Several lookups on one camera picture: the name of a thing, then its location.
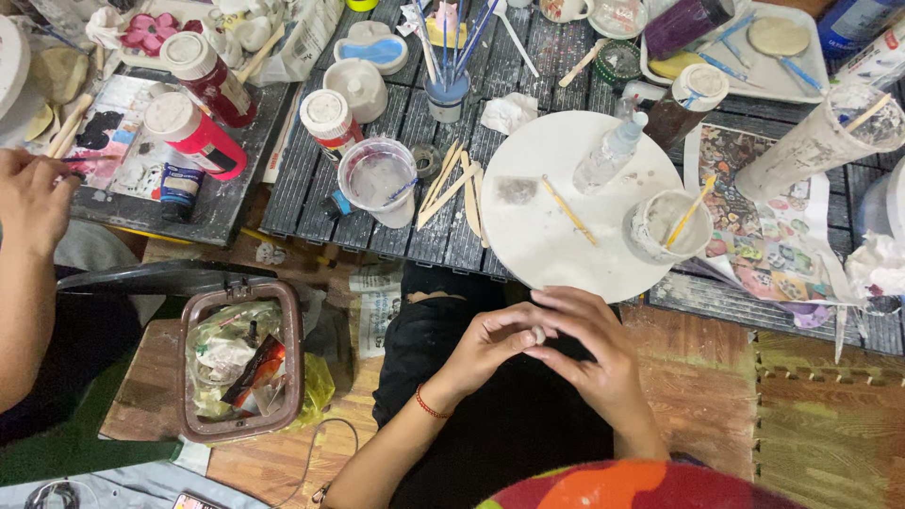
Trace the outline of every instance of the pink paint bottle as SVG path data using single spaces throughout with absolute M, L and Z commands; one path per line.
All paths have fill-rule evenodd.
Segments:
M 248 156 L 185 94 L 158 95 L 145 110 L 145 128 L 218 180 L 236 178 Z

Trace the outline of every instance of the white bottle cap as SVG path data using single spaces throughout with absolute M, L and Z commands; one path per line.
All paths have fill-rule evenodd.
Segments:
M 171 35 L 160 47 L 160 60 L 180 80 L 204 78 L 219 58 L 207 39 L 195 32 Z
M 203 113 L 184 93 L 158 95 L 145 109 L 145 128 L 163 141 L 182 141 L 201 125 Z
M 352 126 L 352 110 L 341 93 L 321 89 L 308 94 L 299 106 L 301 123 L 315 138 L 334 139 Z
M 710 111 L 729 93 L 726 74 L 709 63 L 693 63 L 672 82 L 672 97 L 686 110 Z

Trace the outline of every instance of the clear plastic bottle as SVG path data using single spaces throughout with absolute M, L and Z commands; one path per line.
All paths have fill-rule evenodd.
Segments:
M 637 149 L 647 114 L 636 111 L 631 121 L 609 130 L 575 168 L 572 184 L 583 195 L 596 195 L 613 179 Z

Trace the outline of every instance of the plastic cup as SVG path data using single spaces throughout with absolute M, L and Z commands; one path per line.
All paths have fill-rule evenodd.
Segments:
M 653 264 L 677 264 L 700 253 L 713 235 L 713 219 L 704 205 L 694 211 L 666 249 L 667 239 L 696 199 L 684 191 L 667 189 L 632 207 L 624 224 L 631 251 Z
M 359 141 L 339 162 L 339 190 L 343 196 L 389 228 L 412 223 L 414 186 L 392 200 L 390 197 L 414 177 L 412 152 L 394 139 Z
M 427 107 L 431 111 L 434 120 L 443 124 L 451 124 L 459 121 L 462 117 L 462 105 L 465 103 L 465 96 L 472 86 L 472 77 L 468 71 L 463 72 L 462 76 L 453 83 L 450 83 L 446 90 L 443 84 L 437 79 L 437 83 L 432 83 L 431 78 L 424 76 L 424 91 L 427 92 Z
M 901 147 L 905 143 L 905 113 L 895 100 L 851 133 L 844 127 L 883 95 L 885 92 L 868 85 L 833 89 L 776 145 L 738 171 L 736 189 L 751 201 L 765 203 L 812 175 Z

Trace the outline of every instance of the finger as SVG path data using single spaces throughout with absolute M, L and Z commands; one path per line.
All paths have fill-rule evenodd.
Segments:
M 537 337 L 532 331 L 521 331 L 510 334 L 505 340 L 493 345 L 488 357 L 491 357 L 497 365 L 502 364 L 506 359 L 517 353 L 521 353 L 526 348 L 533 347 L 537 344 Z
M 75 190 L 81 186 L 81 180 L 74 175 L 70 175 L 67 178 L 61 180 L 56 189 L 53 190 L 51 196 L 54 200 L 56 200 L 57 205 L 63 207 L 63 210 L 69 210 L 69 204 L 72 202 L 72 195 L 75 194 Z
M 619 323 L 604 298 L 595 293 L 586 292 L 573 286 L 545 286 L 541 292 L 559 299 L 570 299 L 594 306 L 608 322 Z
M 0 176 L 18 175 L 26 165 L 34 160 L 34 156 L 24 149 L 0 149 Z
M 532 303 L 518 303 L 497 311 L 481 313 L 475 317 L 488 332 L 498 331 L 509 325 L 530 329 L 541 325 L 543 315 L 540 308 Z
M 580 385 L 584 385 L 586 374 L 578 361 L 546 346 L 533 346 L 525 349 L 524 353 L 547 364 L 551 370 L 574 385 L 576 389 Z
M 65 163 L 56 159 L 40 157 L 32 161 L 34 175 L 32 176 L 32 188 L 38 190 L 53 189 L 53 182 L 59 177 L 68 177 L 71 172 Z
M 570 316 L 554 310 L 544 310 L 543 322 L 548 327 L 558 329 L 576 338 L 594 355 L 597 362 L 607 362 L 614 357 L 613 344 L 606 338 L 605 333 L 587 318 Z
M 580 318 L 587 318 L 591 322 L 594 322 L 601 331 L 605 331 L 610 325 L 607 319 L 600 314 L 600 311 L 593 304 L 586 303 L 585 301 L 557 296 L 553 293 L 546 293 L 540 290 L 532 290 L 531 298 L 534 299 L 534 302 L 550 309 Z

